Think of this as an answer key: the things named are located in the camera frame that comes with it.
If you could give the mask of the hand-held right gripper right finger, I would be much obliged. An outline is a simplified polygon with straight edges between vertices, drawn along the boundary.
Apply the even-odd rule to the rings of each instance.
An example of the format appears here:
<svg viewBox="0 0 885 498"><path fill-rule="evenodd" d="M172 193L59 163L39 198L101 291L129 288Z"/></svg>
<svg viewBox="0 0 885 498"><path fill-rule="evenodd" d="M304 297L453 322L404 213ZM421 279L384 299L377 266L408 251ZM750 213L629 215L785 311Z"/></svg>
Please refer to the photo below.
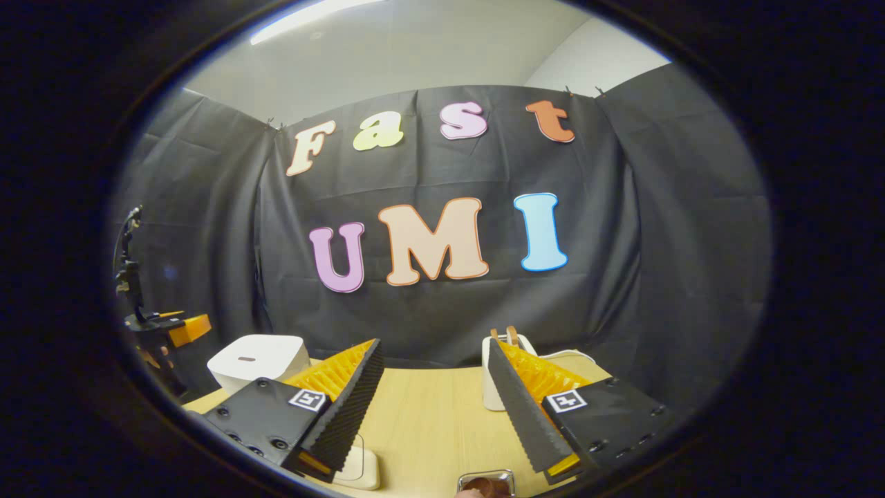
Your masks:
<svg viewBox="0 0 885 498"><path fill-rule="evenodd" d="M500 340L490 342L487 370L529 463L550 484L619 469L673 425L670 407L628 381L591 381Z"/></svg>

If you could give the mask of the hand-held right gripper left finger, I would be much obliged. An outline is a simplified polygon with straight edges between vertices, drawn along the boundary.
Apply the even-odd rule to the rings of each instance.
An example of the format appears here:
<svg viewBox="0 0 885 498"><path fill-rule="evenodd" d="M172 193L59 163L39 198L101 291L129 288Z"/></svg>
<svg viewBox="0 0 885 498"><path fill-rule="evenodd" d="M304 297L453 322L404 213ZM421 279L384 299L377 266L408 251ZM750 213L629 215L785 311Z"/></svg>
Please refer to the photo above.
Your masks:
<svg viewBox="0 0 885 498"><path fill-rule="evenodd" d="M331 482L344 469L384 369L374 338L283 382L259 376L201 422L288 472Z"/></svg>

